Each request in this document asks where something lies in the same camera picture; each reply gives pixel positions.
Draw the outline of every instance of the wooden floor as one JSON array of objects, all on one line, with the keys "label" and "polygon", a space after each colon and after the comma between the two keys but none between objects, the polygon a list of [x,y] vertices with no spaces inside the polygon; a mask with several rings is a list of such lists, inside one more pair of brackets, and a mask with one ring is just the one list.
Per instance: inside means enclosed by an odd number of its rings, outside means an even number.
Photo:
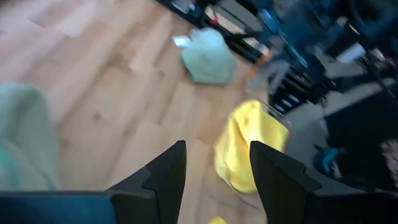
[{"label": "wooden floor", "polygon": [[212,145],[248,96],[249,65],[236,57],[228,86],[196,85],[172,36],[191,27],[152,0],[0,2],[0,82],[37,85],[60,141],[64,189],[102,190],[176,140],[187,142],[179,223],[265,223],[213,168]]}]

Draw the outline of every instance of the orange object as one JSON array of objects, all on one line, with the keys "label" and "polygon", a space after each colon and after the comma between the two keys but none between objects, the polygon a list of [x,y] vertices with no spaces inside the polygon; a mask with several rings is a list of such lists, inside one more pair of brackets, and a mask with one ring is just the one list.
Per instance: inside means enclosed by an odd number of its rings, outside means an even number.
[{"label": "orange object", "polygon": [[262,65],[269,62],[274,57],[273,52],[270,50],[268,55],[263,55],[257,62],[254,64],[252,69],[250,69],[248,73],[248,78],[252,80],[257,72],[259,72]]}]

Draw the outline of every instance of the light blue fabric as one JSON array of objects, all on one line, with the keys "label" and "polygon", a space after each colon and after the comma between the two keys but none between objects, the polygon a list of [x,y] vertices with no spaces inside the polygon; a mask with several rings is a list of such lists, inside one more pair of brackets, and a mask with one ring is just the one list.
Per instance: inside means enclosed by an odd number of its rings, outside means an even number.
[{"label": "light blue fabric", "polygon": [[223,36],[214,29],[195,32],[181,59],[193,82],[227,84],[234,77],[235,61]]},{"label": "light blue fabric", "polygon": [[0,86],[0,169],[0,190],[59,188],[55,128],[32,85]]}]

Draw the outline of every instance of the yellow object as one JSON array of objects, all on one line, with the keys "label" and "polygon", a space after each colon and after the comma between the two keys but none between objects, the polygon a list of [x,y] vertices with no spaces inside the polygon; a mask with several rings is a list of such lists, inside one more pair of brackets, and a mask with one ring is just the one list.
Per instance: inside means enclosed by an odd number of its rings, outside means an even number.
[{"label": "yellow object", "polygon": [[226,221],[224,221],[222,218],[220,217],[216,217],[214,219],[212,219],[209,224],[227,224]]},{"label": "yellow object", "polygon": [[242,193],[255,192],[250,165],[250,142],[260,141],[283,152],[289,130],[262,110],[256,100],[237,107],[215,145],[215,169],[232,188]]}]

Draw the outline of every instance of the white paper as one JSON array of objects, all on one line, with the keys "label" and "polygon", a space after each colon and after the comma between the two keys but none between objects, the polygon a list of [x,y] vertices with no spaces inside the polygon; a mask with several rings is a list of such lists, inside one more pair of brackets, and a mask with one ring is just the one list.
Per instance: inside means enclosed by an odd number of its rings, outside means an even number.
[{"label": "white paper", "polygon": [[177,47],[181,47],[181,48],[188,47],[191,44],[191,39],[189,39],[189,37],[184,36],[184,35],[173,37],[173,40],[174,40],[174,44]]}]

